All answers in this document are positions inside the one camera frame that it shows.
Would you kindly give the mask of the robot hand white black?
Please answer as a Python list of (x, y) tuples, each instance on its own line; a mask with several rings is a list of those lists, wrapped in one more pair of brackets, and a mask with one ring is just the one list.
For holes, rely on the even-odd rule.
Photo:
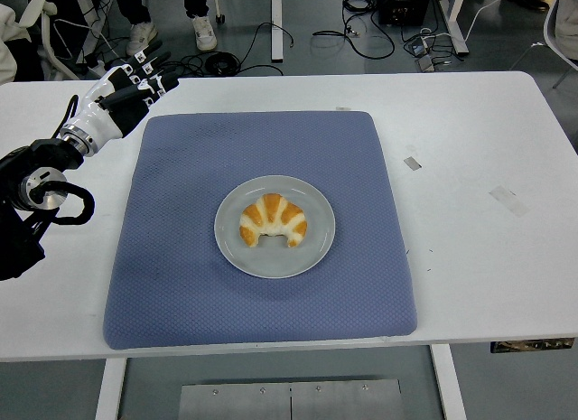
[(79, 112), (58, 131), (84, 156), (96, 154), (113, 140), (129, 135), (150, 107), (179, 85), (176, 71), (163, 70), (168, 51), (154, 41), (126, 62), (108, 70), (80, 102)]

